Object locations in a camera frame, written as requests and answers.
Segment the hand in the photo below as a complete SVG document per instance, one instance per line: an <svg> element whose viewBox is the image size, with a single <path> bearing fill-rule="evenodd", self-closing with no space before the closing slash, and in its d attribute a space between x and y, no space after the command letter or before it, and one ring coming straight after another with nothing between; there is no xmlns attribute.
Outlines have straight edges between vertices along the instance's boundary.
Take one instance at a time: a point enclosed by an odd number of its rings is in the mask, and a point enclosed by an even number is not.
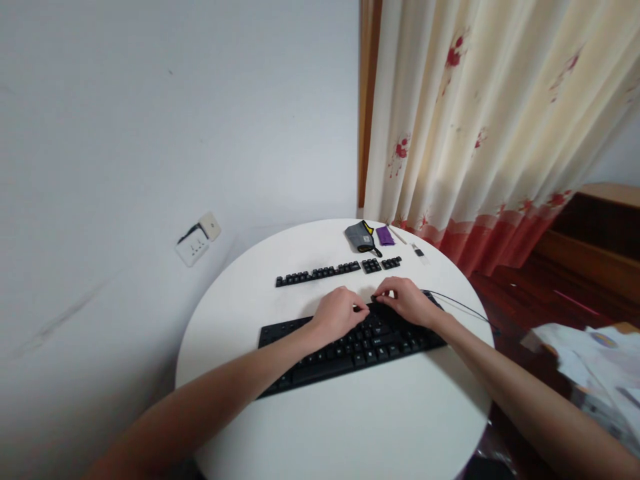
<svg viewBox="0 0 640 480"><path fill-rule="evenodd" d="M448 315L436 307L409 279L386 278L374 296L378 302L390 306L408 322L421 327L435 329Z"/></svg>
<svg viewBox="0 0 640 480"><path fill-rule="evenodd" d="M361 310L354 312L354 305ZM356 292L338 287L320 300L318 310L306 326L313 332L317 349L320 349L346 335L368 314L369 307Z"/></svg>

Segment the dark red floor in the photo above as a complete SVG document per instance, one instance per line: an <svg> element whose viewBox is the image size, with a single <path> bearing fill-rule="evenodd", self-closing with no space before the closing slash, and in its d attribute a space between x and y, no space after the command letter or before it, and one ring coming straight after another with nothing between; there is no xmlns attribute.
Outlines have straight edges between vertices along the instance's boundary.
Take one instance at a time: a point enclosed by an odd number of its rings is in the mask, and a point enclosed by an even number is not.
<svg viewBox="0 0 640 480"><path fill-rule="evenodd" d="M599 328L624 321L640 328L639 304L605 291L536 253L520 269L498 267L491 277L474 273L469 280L489 319L500 329L500 335L494 335L496 349L565 397L571 388L556 371L555 358L546 351L534 354L520 346L531 328L545 323L560 323L576 329ZM496 405L490 419L515 464L519 479L557 478Z"/></svg>

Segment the wooden door frame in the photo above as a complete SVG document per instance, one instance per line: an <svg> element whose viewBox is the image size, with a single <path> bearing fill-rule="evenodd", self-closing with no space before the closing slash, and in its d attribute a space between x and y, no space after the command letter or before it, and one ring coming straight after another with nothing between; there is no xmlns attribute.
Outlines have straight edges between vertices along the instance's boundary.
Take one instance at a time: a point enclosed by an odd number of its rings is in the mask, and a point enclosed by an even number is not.
<svg viewBox="0 0 640 480"><path fill-rule="evenodd" d="M375 70L378 64L382 0L360 0L360 75L358 112L358 208L365 206Z"/></svg>

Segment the white paper pile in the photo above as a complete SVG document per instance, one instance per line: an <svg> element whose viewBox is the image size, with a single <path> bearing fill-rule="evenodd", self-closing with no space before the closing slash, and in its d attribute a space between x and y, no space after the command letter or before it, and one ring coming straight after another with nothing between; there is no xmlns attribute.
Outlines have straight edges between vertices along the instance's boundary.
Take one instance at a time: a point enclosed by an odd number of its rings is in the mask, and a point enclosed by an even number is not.
<svg viewBox="0 0 640 480"><path fill-rule="evenodd" d="M534 351L542 343L556 350L558 371L586 393L582 410L640 457L640 334L549 323L522 340Z"/></svg>

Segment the forearm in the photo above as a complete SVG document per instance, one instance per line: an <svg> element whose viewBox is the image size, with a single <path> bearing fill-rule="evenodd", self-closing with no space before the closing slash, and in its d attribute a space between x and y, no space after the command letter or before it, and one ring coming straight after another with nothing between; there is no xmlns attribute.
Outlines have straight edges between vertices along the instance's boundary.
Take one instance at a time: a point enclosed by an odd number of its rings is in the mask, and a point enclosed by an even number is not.
<svg viewBox="0 0 640 480"><path fill-rule="evenodd" d="M108 472L111 465L123 463L138 477L163 472L222 430L286 370L319 348L322 345L316 345L313 332L303 327L196 378L145 412L92 472Z"/></svg>
<svg viewBox="0 0 640 480"><path fill-rule="evenodd" d="M556 471L572 478L638 478L640 462L568 400L450 315L436 322L434 330Z"/></svg>

